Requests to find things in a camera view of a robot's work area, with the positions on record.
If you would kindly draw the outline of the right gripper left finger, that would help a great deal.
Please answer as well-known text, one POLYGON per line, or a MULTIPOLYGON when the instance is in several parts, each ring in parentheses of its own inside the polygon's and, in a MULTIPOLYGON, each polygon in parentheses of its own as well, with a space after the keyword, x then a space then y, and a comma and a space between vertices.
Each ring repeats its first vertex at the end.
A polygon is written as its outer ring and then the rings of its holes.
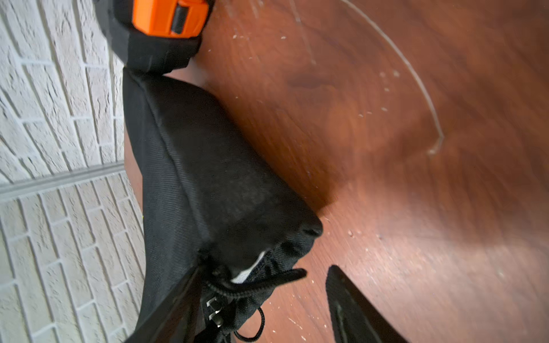
POLYGON ((193 342, 197 334, 203 274, 203 266, 188 272, 127 341, 193 342))

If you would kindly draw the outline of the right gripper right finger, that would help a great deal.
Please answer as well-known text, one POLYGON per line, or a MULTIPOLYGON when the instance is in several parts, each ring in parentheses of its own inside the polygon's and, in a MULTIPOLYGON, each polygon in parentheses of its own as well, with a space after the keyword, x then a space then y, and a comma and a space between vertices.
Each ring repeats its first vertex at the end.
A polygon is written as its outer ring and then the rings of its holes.
POLYGON ((337 343, 407 341, 377 311, 340 267, 330 266, 325 288, 337 343))

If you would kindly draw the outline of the black drawstring bag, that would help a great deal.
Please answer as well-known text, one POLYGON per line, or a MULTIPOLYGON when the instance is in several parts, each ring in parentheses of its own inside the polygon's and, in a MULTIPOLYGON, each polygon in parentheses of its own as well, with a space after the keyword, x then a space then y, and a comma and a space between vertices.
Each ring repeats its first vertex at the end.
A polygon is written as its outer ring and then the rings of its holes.
POLYGON ((322 223, 208 91, 124 68, 123 100, 142 175, 146 272, 135 329, 203 266, 193 342, 231 342, 277 287, 306 277, 297 262, 322 223))

